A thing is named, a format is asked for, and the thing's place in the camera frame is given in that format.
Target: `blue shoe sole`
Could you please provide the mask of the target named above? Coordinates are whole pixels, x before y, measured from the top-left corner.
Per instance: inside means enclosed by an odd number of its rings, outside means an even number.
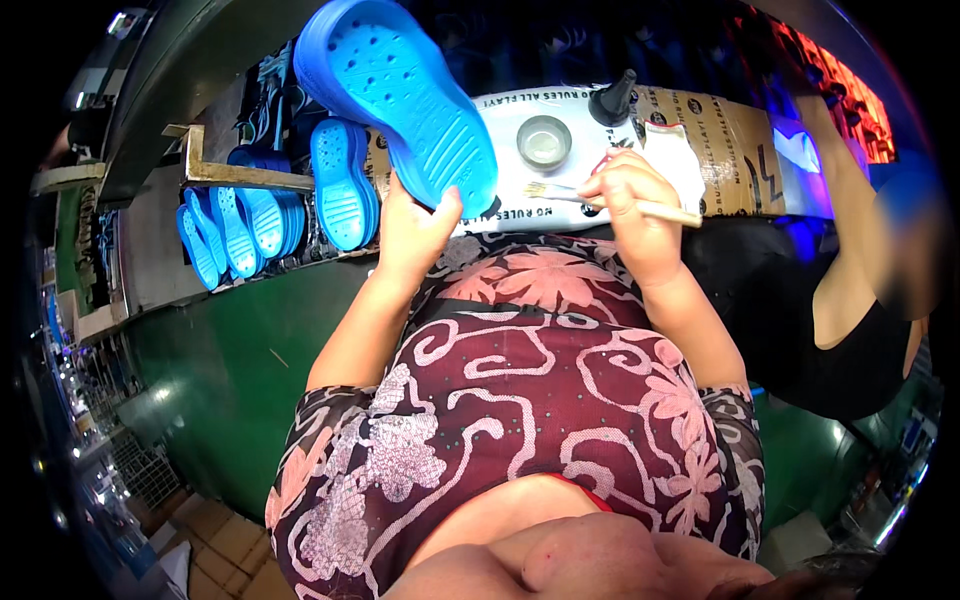
[[[217,187],[213,218],[224,239],[227,263],[240,277],[252,277],[262,266],[262,257],[240,215],[236,191],[232,187]]]
[[[456,185],[465,219],[491,206],[497,167],[487,128],[402,7],[331,0],[303,28],[294,69],[321,104],[383,132],[400,180],[419,201],[435,208]]]
[[[193,215],[186,204],[181,204],[177,209],[177,231],[180,233],[180,240],[186,247],[193,270],[197,272],[200,282],[206,289],[213,290],[220,283],[220,272],[217,271],[210,249],[197,232]]]
[[[209,190],[204,187],[188,187],[183,190],[186,206],[193,216],[193,223],[200,230],[201,236],[213,256],[217,266],[217,273],[227,272],[227,253],[224,251],[224,240],[220,237],[217,224],[213,221],[213,212],[210,209]]]
[[[320,122],[310,135],[317,217],[338,249],[360,248],[376,232],[379,203],[363,173],[367,135],[345,119]]]
[[[227,164],[290,172],[290,163],[282,153],[253,146],[239,146],[230,152]],[[269,189],[234,188],[246,211],[244,214],[257,250],[264,258],[273,258],[284,249],[284,218],[277,192]]]

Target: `woman's arm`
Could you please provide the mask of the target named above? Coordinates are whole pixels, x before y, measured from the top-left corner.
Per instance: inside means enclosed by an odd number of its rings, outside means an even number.
[[[636,210],[637,199],[679,207],[677,191],[633,151],[611,148],[608,154],[604,170],[577,193],[603,195],[617,253],[640,288],[650,323],[684,354],[698,387],[746,386],[736,344],[680,260],[680,226]]]
[[[673,279],[640,291],[650,324],[684,354],[697,387],[747,386],[740,351],[685,265]]]
[[[407,322],[410,299],[375,270],[313,363],[306,389],[332,385],[363,388],[380,383]]]
[[[390,195],[380,210],[380,263],[314,361],[308,391],[380,383],[407,322],[410,300],[462,212],[457,188],[446,190],[431,214],[407,193],[396,173],[391,176]]]

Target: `blue light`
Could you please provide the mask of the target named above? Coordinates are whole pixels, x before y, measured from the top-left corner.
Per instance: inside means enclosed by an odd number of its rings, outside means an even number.
[[[894,516],[893,520],[890,521],[890,524],[883,528],[883,531],[880,532],[880,535],[876,538],[875,545],[879,546],[887,539],[887,536],[890,535],[890,532],[893,530],[894,525],[897,524],[897,521],[900,520],[900,517],[903,516],[903,511],[906,510],[906,506],[901,506],[900,510],[897,511],[897,516]]]
[[[820,157],[807,132],[796,132],[787,137],[774,128],[774,148],[790,162],[807,173],[820,173]]]

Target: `maroon floral shirt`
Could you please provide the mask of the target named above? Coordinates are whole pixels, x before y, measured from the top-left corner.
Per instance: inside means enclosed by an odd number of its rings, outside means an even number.
[[[300,598],[378,597],[457,507],[541,472],[651,531],[756,557],[750,392],[698,393],[612,243],[458,238],[414,306],[377,388],[321,388],[297,405],[266,522]]]

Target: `tiled floor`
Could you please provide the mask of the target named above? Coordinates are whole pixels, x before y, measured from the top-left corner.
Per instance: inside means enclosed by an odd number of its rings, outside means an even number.
[[[149,388],[121,407],[123,421],[147,444],[164,437],[204,495],[262,520],[309,367],[373,264],[309,267],[137,320],[128,335]],[[896,443],[909,411],[904,388],[899,402],[859,423],[875,444]],[[865,472],[865,446],[836,421],[765,395],[756,404],[765,529],[806,509],[833,519]]]

